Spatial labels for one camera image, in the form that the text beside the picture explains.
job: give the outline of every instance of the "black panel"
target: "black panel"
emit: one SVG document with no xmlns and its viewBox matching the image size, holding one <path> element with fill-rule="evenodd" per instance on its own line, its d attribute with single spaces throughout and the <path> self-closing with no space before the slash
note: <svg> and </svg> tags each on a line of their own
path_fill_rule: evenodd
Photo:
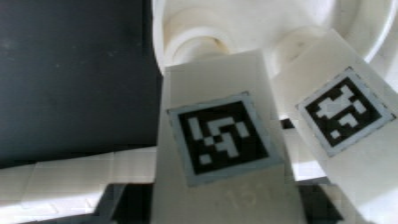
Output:
<svg viewBox="0 0 398 224">
<path fill-rule="evenodd" d="M 319 185 L 301 185 L 301 197 L 310 224 L 337 224 L 342 214 Z"/>
<path fill-rule="evenodd" d="M 157 145 L 152 1 L 0 1 L 0 168 Z"/>
</svg>

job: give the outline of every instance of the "white plastic part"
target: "white plastic part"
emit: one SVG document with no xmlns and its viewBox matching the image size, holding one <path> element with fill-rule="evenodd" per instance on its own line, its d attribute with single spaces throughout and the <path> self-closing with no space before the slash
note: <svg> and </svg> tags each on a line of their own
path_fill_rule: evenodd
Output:
<svg viewBox="0 0 398 224">
<path fill-rule="evenodd" d="M 93 213 L 111 183 L 154 183 L 157 148 L 0 170 L 0 224 Z"/>
<path fill-rule="evenodd" d="M 395 0 L 234 3 L 230 0 L 157 0 L 155 3 L 154 43 L 163 72 L 173 64 L 173 52 L 189 39 L 209 36 L 232 45 L 232 53 L 264 49 L 269 56 L 287 34 L 308 26 L 335 28 L 370 61 L 397 15 Z"/>
<path fill-rule="evenodd" d="M 306 223 L 287 163 L 191 187 L 168 110 L 250 92 L 262 125 L 285 157 L 269 75 L 260 52 L 191 62 L 168 68 L 163 94 L 154 223 Z"/>
<path fill-rule="evenodd" d="M 191 61 L 205 60 L 226 54 L 228 49 L 218 39 L 210 37 L 198 37 L 180 46 L 175 53 L 173 62 L 175 64 L 184 64 Z"/>
<path fill-rule="evenodd" d="M 367 97 L 378 97 L 397 115 L 398 95 L 335 32 L 330 32 L 283 70 L 276 77 L 274 90 L 282 97 L 280 100 L 285 101 L 289 117 L 312 146 L 310 149 L 330 179 L 340 185 L 365 219 L 379 224 L 392 224 L 398 219 L 393 203 L 398 200 L 398 180 L 392 176 L 392 172 L 398 170 L 398 120 L 390 121 L 367 136 L 356 139 L 344 152 L 330 156 L 321 138 L 315 136 L 317 127 L 308 123 L 298 109 L 301 108 L 298 105 L 326 84 L 337 80 L 338 74 L 349 67 L 358 72 L 362 82 L 369 86 Z"/>
<path fill-rule="evenodd" d="M 305 181 L 328 176 L 321 167 L 321 163 L 312 154 L 310 146 L 303 141 L 303 137 L 296 129 L 283 131 L 287 149 L 290 155 L 292 168 L 296 173 L 296 180 Z"/>
</svg>

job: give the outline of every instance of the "black surface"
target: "black surface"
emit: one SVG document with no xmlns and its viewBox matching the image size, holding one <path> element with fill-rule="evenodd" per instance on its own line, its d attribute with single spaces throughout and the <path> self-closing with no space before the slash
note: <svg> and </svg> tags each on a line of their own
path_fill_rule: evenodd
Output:
<svg viewBox="0 0 398 224">
<path fill-rule="evenodd" d="M 120 224 L 147 224 L 152 221 L 154 185 L 127 185 L 113 220 Z"/>
<path fill-rule="evenodd" d="M 157 145 L 150 2 L 0 0 L 0 168 Z"/>
<path fill-rule="evenodd" d="M 202 131 L 205 135 L 203 139 L 200 140 L 196 140 L 196 137 L 193 135 L 193 128 L 189 124 L 189 120 L 193 118 L 198 119 L 200 121 L 200 127 L 202 127 Z M 221 134 L 225 133 L 232 134 L 234 144 L 239 151 L 237 157 L 230 156 L 228 151 L 218 150 L 216 144 L 221 142 L 223 138 L 221 136 L 212 135 L 210 127 L 209 127 L 209 124 L 212 121 L 218 121 L 226 118 L 234 118 L 235 124 L 223 126 L 219 130 L 221 130 Z M 248 127 L 248 131 L 250 131 L 248 137 L 241 136 L 241 133 L 237 130 L 239 122 L 242 122 Z M 260 138 L 260 134 L 255 128 L 253 120 L 251 120 L 242 102 L 230 103 L 209 109 L 184 113 L 180 115 L 180 123 L 182 123 L 186 142 L 189 147 L 196 174 L 203 174 L 207 172 L 221 170 L 223 168 L 228 168 L 235 165 L 241 165 L 269 157 L 264 141 Z M 214 139 L 214 144 L 210 145 L 205 142 L 207 138 Z M 200 157 L 203 155 L 209 155 L 212 158 L 212 162 L 209 164 L 202 163 Z"/>
<path fill-rule="evenodd" d="M 303 206 L 310 224 L 337 224 L 344 216 L 319 185 L 301 185 Z"/>
<path fill-rule="evenodd" d="M 296 128 L 296 125 L 294 125 L 290 119 L 282 120 L 282 125 L 283 125 L 283 129 L 294 129 Z"/>
</svg>

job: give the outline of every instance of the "white cylindrical part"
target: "white cylindrical part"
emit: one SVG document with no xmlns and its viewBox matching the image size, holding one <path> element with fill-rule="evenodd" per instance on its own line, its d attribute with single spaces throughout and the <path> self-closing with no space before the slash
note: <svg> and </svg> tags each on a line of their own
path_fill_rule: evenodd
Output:
<svg viewBox="0 0 398 224">
<path fill-rule="evenodd" d="M 228 54 L 228 49 L 223 46 L 221 41 L 212 37 L 196 37 L 180 46 L 173 64 L 184 64 L 196 60 L 203 60 Z"/>
</svg>

